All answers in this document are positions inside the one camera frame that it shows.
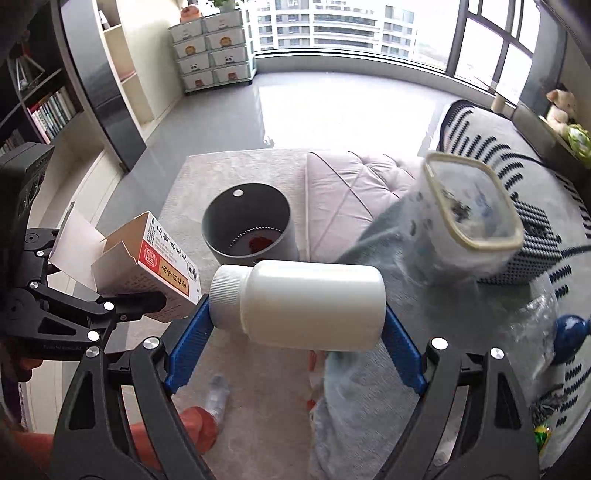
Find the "gray cloth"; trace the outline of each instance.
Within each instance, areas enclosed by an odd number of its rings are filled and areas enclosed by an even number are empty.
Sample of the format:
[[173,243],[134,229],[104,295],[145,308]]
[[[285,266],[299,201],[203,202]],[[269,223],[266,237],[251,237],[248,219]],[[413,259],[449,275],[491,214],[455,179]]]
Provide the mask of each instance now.
[[[388,304],[419,349],[430,338],[443,336],[465,351],[485,352],[491,346],[511,350],[511,325],[531,314],[523,309],[531,299],[541,295],[545,299],[538,305],[542,316],[555,314],[556,301],[544,294],[550,288],[544,283],[547,276],[520,287],[485,286],[474,279],[437,286],[421,278],[424,270],[416,268],[416,247],[407,233],[407,198],[378,217],[337,263],[373,265],[380,270]],[[522,361],[518,377],[531,376],[539,359],[537,348],[528,342],[521,345],[522,359],[538,357]],[[400,438],[417,400],[402,384],[381,342],[370,352],[330,353],[324,397],[313,410],[311,476],[372,479]],[[456,403],[455,428],[448,436],[452,444],[462,412],[461,401]]]

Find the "drawer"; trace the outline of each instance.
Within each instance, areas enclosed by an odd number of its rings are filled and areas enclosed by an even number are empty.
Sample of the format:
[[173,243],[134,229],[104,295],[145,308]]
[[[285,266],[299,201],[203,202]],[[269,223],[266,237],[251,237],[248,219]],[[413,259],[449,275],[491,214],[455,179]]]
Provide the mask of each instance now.
[[186,38],[196,37],[203,33],[201,19],[193,20],[192,22],[181,23],[169,28],[170,34],[173,36],[173,41],[178,42]]
[[216,67],[248,60],[246,47],[226,48],[225,50],[211,52],[210,55],[213,58],[213,65]]
[[191,55],[178,61],[178,66],[183,73],[196,72],[198,70],[207,70],[209,65],[209,55],[207,53],[199,53]]
[[244,43],[244,30],[241,28],[232,28],[222,30],[211,35],[207,35],[208,48],[215,50],[217,48],[231,47]]
[[233,65],[222,69],[216,69],[217,81],[220,83],[233,80],[248,80],[251,77],[251,69],[248,63]]
[[205,29],[207,32],[215,32],[223,28],[240,27],[242,25],[242,13],[240,10],[234,10],[227,14],[210,15],[204,17]]
[[213,83],[213,72],[209,70],[208,72],[193,73],[192,75],[183,77],[183,82],[187,90],[205,87]]
[[174,49],[177,51],[177,55],[180,59],[207,50],[205,48],[204,37],[191,38],[191,40],[178,43],[174,46]]

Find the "white plastic bottle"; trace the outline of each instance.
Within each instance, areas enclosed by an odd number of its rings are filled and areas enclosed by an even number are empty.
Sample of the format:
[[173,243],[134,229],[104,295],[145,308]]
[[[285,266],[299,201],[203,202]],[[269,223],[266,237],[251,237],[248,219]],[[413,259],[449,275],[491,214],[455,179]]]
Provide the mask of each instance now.
[[263,345],[325,351],[374,348],[385,306],[382,275],[364,265],[222,265],[209,294],[212,322],[220,329]]

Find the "gray trash can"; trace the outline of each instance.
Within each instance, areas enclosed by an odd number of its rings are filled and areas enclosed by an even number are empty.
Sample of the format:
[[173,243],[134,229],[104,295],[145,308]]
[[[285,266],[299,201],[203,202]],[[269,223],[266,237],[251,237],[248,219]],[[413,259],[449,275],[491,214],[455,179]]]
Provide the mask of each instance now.
[[203,214],[202,232],[221,264],[300,259],[290,204],[264,183],[244,183],[218,195]]

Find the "white wall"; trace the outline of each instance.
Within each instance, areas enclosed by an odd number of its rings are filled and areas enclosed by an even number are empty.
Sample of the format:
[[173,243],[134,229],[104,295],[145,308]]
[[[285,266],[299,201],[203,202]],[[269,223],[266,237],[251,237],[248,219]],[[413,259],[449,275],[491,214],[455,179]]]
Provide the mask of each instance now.
[[591,129],[591,68],[569,35],[560,81],[573,92],[579,103],[578,122]]
[[158,118],[182,95],[168,27],[178,24],[176,0],[117,0],[135,71]]

